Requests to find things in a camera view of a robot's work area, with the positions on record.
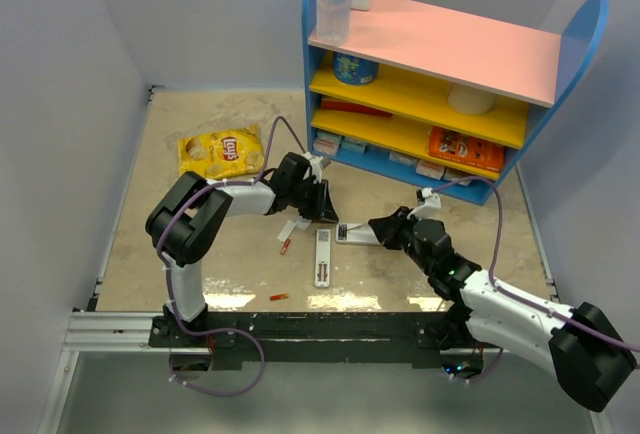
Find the orange snack box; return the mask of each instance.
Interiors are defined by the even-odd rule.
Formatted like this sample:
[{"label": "orange snack box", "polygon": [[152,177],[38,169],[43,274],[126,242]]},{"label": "orange snack box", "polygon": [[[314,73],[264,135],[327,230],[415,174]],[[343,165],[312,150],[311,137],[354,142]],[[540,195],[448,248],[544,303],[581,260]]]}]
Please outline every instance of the orange snack box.
[{"label": "orange snack box", "polygon": [[492,172],[504,167],[504,146],[441,127],[431,128],[429,155]]}]

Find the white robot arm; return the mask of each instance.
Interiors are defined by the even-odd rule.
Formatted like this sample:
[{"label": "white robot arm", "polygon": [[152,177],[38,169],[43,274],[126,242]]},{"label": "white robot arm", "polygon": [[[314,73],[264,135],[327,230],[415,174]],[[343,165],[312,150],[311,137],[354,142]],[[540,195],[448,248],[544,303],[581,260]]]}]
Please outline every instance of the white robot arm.
[{"label": "white robot arm", "polygon": [[[169,258],[174,297],[168,310],[176,315],[175,305],[187,323],[206,315],[201,259],[226,216],[270,215],[291,206],[306,219],[337,223],[322,175],[327,164],[309,153],[289,153],[269,180],[243,185],[223,181],[209,188],[205,179],[185,173],[146,224],[154,247],[164,236],[160,244]],[[206,196],[191,205],[199,192]],[[185,204],[196,209],[193,217],[181,210]],[[637,366],[628,349],[575,328],[579,323],[621,341],[604,314],[587,303],[577,309],[555,304],[496,280],[453,249],[442,222],[429,219],[439,208],[439,196],[422,189],[417,207],[403,206],[391,216],[371,219],[364,233],[371,243],[404,251],[435,292],[453,301],[444,322],[429,333],[431,338],[442,350],[471,341],[507,349],[554,375],[576,402],[601,411]]]}]

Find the lays chip bag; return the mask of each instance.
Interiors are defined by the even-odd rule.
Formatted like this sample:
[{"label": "lays chip bag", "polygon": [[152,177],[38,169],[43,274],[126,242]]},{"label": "lays chip bag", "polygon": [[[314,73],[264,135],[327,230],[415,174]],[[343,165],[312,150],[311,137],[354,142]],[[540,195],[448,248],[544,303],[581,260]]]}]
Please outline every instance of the lays chip bag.
[{"label": "lays chip bag", "polygon": [[260,128],[211,132],[178,141],[180,175],[194,171],[208,179],[255,174],[264,163]]}]

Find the wooden shelf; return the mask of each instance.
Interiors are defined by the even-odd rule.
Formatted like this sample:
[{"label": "wooden shelf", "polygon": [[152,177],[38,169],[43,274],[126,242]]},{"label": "wooden shelf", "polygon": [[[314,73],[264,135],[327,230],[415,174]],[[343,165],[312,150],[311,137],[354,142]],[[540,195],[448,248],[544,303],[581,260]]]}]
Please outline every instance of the wooden shelf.
[{"label": "wooden shelf", "polygon": [[526,102],[500,96],[491,112],[468,116],[449,107],[449,85],[442,79],[381,65],[371,84],[350,86],[336,79],[328,55],[313,76],[310,89],[515,149],[524,145],[529,109]]},{"label": "wooden shelf", "polygon": [[410,0],[351,11],[341,46],[309,44],[545,107],[556,99],[558,34]]},{"label": "wooden shelf", "polygon": [[436,159],[429,156],[427,143],[431,126],[403,117],[377,117],[353,112],[317,109],[311,125],[318,129],[334,132],[343,136],[357,137],[380,147],[402,152],[419,159],[426,159],[436,164],[453,167],[470,174],[497,180],[497,172],[462,166],[455,162]]}]

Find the blue shelf frame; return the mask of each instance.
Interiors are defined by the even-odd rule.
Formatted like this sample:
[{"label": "blue shelf frame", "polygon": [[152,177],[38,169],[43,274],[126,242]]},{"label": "blue shelf frame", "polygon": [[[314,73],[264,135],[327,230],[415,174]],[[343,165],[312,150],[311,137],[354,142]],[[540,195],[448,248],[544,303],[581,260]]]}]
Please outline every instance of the blue shelf frame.
[{"label": "blue shelf frame", "polygon": [[[556,99],[550,108],[531,105],[527,120],[525,144],[522,149],[507,148],[506,163],[496,185],[505,179],[516,163],[533,144],[542,129],[562,107],[575,87],[584,77],[593,61],[607,25],[608,0],[587,0],[573,16],[562,33]],[[325,49],[309,45],[309,36],[316,26],[316,0],[302,0],[302,46],[304,58],[304,90],[306,101],[307,143],[311,151],[316,129],[311,125],[315,110],[320,106],[320,94],[311,92],[309,86],[326,54]],[[406,182],[416,187],[438,187],[443,181],[429,179],[415,173],[413,168],[390,162],[387,156],[369,149],[364,154],[340,149],[333,157],[337,162]],[[472,182],[467,187],[453,186],[443,192],[451,197],[484,205],[491,195],[491,188],[482,182]]]}]

